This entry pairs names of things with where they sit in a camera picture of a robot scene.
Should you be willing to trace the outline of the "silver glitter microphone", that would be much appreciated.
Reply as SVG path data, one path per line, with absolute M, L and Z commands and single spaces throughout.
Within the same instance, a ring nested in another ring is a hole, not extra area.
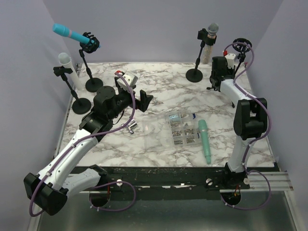
M 217 23 L 211 23 L 206 31 L 206 40 L 205 40 L 205 47 L 204 47 L 204 55 L 203 55 L 203 64 L 208 64 L 210 62 L 210 57 L 213 49 L 213 45 L 216 42 L 217 32 L 219 26 Z

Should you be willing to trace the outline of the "black tripod shock mount stand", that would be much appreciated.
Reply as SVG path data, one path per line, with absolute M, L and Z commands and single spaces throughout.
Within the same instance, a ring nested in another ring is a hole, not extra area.
M 235 78 L 222 81 L 219 92 L 222 92 L 229 97 L 229 99 L 231 99 L 231 103 L 236 103 L 239 100 L 248 98 L 235 86 L 235 79 L 237 77 L 239 67 L 245 61 L 246 54 L 252 49 L 252 43 L 247 39 L 237 38 L 230 46 L 237 52 L 237 58 L 234 66 Z

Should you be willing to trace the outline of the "mint green microphone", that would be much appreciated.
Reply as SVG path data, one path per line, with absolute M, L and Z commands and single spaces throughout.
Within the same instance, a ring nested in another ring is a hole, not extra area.
M 208 137 L 208 127 L 205 120 L 201 119 L 198 121 L 198 129 L 201 135 L 201 141 L 203 146 L 203 152 L 208 165 L 211 164 L 211 151 L 209 145 L 209 137 Z

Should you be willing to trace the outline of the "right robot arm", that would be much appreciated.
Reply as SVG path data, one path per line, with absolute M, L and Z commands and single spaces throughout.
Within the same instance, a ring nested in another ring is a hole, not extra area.
M 228 68 L 227 58 L 223 56 L 212 58 L 210 83 L 213 90 L 227 96 L 236 108 L 233 129 L 237 137 L 231 158 L 227 163 L 231 172 L 221 177 L 222 185 L 231 189 L 239 183 L 235 173 L 244 171 L 253 140 L 258 140 L 268 128 L 267 100 L 249 94 L 234 83 L 233 71 Z

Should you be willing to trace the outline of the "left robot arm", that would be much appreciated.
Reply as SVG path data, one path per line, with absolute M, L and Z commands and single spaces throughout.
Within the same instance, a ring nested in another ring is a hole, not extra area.
M 85 115 L 67 146 L 37 174 L 28 173 L 24 178 L 26 195 L 30 199 L 29 214 L 35 217 L 33 206 L 41 208 L 53 216 L 58 213 L 70 196 L 85 189 L 102 190 L 109 185 L 107 172 L 97 166 L 72 177 L 69 174 L 80 160 L 95 147 L 105 135 L 123 129 L 128 122 L 114 129 L 113 120 L 127 107 L 133 111 L 145 112 L 153 99 L 140 90 L 140 99 L 135 98 L 135 84 L 129 84 L 127 78 L 117 74 L 115 84 L 99 88 L 93 98 L 93 108 Z

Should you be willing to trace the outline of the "black round base stand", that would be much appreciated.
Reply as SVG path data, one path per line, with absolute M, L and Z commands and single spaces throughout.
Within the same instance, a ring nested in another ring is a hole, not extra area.
M 203 79 L 203 73 L 198 69 L 198 67 L 199 67 L 199 64 L 201 62 L 201 55 L 202 55 L 202 52 L 204 50 L 205 40 L 206 40 L 206 37 L 207 37 L 205 30 L 206 29 L 203 28 L 202 30 L 198 31 L 197 39 L 201 41 L 201 44 L 200 44 L 200 51 L 199 51 L 198 57 L 195 61 L 195 67 L 192 68 L 192 69 L 189 69 L 186 72 L 186 79 L 189 82 L 192 82 L 192 83 L 200 82 Z

